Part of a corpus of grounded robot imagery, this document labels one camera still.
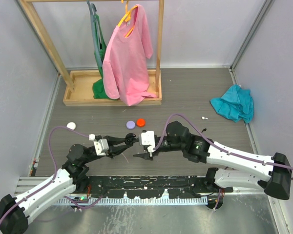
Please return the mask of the purple earbud charging case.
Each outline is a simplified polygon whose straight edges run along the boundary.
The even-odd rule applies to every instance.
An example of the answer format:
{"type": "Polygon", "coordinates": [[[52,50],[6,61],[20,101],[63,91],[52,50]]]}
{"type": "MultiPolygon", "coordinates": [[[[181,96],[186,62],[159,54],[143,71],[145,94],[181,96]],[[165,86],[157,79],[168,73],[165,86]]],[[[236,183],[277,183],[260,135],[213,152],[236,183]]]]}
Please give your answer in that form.
{"type": "Polygon", "coordinates": [[[126,128],[128,128],[129,130],[134,129],[135,126],[136,126],[136,124],[135,124],[135,122],[132,121],[132,120],[130,120],[130,121],[128,121],[128,122],[126,123],[126,128]]]}

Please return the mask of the orange earbud charging case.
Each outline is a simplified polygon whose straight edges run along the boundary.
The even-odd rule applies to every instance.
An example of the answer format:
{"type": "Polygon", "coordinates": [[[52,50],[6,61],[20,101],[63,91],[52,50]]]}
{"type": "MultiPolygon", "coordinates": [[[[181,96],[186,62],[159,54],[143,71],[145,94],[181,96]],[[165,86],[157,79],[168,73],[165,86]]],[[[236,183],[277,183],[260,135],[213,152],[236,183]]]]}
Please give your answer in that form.
{"type": "Polygon", "coordinates": [[[137,120],[136,120],[136,125],[137,125],[138,127],[144,127],[144,126],[146,125],[146,121],[145,121],[145,119],[143,119],[143,118],[139,118],[139,119],[137,119],[137,120]]]}

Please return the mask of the white earbud charging case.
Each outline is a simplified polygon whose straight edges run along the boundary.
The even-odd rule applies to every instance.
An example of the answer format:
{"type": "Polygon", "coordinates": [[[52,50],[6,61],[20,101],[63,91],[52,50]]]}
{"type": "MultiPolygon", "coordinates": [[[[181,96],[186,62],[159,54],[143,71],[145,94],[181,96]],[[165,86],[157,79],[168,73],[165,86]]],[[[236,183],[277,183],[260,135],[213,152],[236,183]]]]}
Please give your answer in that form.
{"type": "Polygon", "coordinates": [[[69,123],[67,123],[66,127],[71,129],[71,130],[75,130],[76,129],[76,123],[69,122],[69,123]]]}

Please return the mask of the black earbud charging case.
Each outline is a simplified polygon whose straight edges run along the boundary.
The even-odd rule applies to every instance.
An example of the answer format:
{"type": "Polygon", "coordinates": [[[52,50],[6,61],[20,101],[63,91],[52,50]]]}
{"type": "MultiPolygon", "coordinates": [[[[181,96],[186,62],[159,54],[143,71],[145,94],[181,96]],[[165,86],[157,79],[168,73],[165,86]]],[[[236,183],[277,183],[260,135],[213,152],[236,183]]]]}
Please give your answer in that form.
{"type": "Polygon", "coordinates": [[[134,133],[129,133],[125,137],[125,144],[130,145],[139,142],[139,138],[134,133]]]}

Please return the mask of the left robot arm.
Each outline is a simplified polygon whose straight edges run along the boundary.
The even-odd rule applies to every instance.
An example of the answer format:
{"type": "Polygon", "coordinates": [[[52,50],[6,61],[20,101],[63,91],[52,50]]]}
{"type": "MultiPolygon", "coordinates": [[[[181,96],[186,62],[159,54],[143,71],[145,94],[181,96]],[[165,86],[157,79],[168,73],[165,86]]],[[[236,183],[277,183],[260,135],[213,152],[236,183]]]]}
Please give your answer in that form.
{"type": "Polygon", "coordinates": [[[104,156],[113,158],[138,142],[135,134],[125,138],[94,136],[93,145],[70,147],[65,164],[42,183],[18,196],[6,195],[0,201],[0,232],[22,234],[47,208],[72,192],[88,188],[87,163],[104,156]]]}

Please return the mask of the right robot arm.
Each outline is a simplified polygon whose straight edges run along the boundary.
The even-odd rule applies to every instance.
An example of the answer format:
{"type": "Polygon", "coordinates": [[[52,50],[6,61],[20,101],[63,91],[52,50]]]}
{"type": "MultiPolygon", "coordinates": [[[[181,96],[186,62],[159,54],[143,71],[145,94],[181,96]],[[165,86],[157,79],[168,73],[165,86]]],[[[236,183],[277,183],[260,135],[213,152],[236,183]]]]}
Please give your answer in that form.
{"type": "Polygon", "coordinates": [[[191,134],[178,121],[166,127],[166,135],[158,137],[153,131],[143,131],[139,143],[144,153],[138,157],[152,160],[161,152],[181,151],[194,163],[221,165],[209,168],[204,185],[210,192],[229,187],[262,189],[276,199],[290,198],[292,171],[284,154],[263,156],[236,150],[202,136],[191,134]]]}

